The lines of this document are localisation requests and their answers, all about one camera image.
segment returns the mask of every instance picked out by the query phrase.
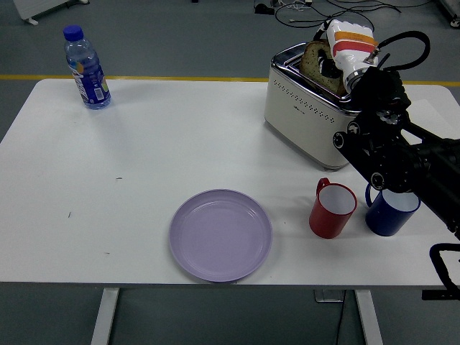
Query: gray floor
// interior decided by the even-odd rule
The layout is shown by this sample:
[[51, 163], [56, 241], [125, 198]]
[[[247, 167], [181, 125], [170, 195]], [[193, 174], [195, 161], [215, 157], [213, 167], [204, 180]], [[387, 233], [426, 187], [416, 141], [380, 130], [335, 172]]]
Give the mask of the gray floor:
[[[314, 3], [323, 13], [338, 11], [324, 0]], [[379, 41], [409, 29], [431, 38], [430, 57], [401, 72], [402, 79], [454, 82], [448, 88], [460, 102], [460, 31], [436, 2], [401, 12], [366, 16]], [[281, 17], [318, 18], [311, 10]], [[34, 75], [69, 75], [62, 36], [67, 24], [84, 28], [107, 75], [267, 78], [275, 53], [315, 32], [254, 14], [250, 0], [93, 0], [35, 19], [38, 26], [25, 24], [11, 0], [0, 0], [0, 139], [34, 88]], [[353, 14], [341, 19], [367, 23]], [[401, 42], [386, 51], [392, 53], [388, 65], [396, 65], [416, 57], [420, 47]], [[2, 283], [0, 344], [89, 344], [101, 294], [94, 286]], [[459, 342], [460, 302], [422, 301], [419, 290], [376, 289], [372, 295], [384, 344]], [[353, 293], [345, 306], [339, 343], [363, 344]], [[129, 288], [119, 296], [111, 344], [334, 344], [340, 312], [340, 304], [317, 304], [313, 287]]]

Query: bottle label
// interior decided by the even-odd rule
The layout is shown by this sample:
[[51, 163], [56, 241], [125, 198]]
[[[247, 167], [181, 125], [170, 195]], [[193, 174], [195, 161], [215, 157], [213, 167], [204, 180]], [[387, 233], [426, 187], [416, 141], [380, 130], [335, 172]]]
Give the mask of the bottle label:
[[101, 66], [98, 66], [96, 72], [87, 75], [83, 75], [81, 63], [72, 63], [69, 67], [72, 70], [83, 102], [90, 104], [102, 103], [110, 96], [109, 87]]

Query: purple plate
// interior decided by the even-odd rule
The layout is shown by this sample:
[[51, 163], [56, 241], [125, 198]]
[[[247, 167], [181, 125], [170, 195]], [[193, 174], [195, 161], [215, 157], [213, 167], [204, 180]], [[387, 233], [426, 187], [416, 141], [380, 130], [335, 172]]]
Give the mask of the purple plate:
[[272, 224], [262, 207], [234, 190], [209, 190], [179, 207], [170, 227], [174, 258], [211, 282], [232, 282], [255, 271], [272, 245]]

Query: white table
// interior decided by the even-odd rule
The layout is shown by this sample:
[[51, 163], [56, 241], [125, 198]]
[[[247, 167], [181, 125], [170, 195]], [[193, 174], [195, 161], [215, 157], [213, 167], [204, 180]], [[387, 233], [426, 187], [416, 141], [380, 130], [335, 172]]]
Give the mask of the white table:
[[[64, 4], [66, 0], [13, 0], [20, 17], [32, 25], [38, 25], [38, 22], [32, 19], [33, 16], [43, 13], [53, 7]], [[78, 0], [82, 4], [88, 4], [89, 0]]]
[[[191, 196], [225, 188], [258, 201], [273, 227], [267, 260], [238, 284], [442, 286], [428, 251], [454, 235], [424, 205], [395, 236], [373, 234], [364, 178], [351, 166], [325, 172], [274, 135], [264, 122], [266, 83], [110, 80], [109, 88], [112, 104], [91, 111], [73, 80], [40, 81], [0, 144], [0, 281], [205, 283], [175, 263], [169, 225]], [[460, 107], [447, 89], [406, 91], [415, 123], [458, 132]], [[325, 176], [359, 201], [332, 240], [308, 226]], [[451, 269], [454, 280], [459, 271]]]

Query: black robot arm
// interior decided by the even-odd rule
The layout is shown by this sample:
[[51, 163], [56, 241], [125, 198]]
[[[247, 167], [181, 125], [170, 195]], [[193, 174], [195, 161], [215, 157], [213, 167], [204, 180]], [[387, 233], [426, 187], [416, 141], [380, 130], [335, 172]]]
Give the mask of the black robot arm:
[[[334, 146], [375, 189], [413, 192], [460, 239], [460, 139], [440, 138], [410, 121], [397, 72], [370, 68], [351, 97], [362, 111], [346, 132], [335, 133]], [[409, 144], [402, 130], [421, 143]], [[460, 252], [460, 244], [435, 244], [430, 251], [442, 283], [460, 300], [442, 251]]]

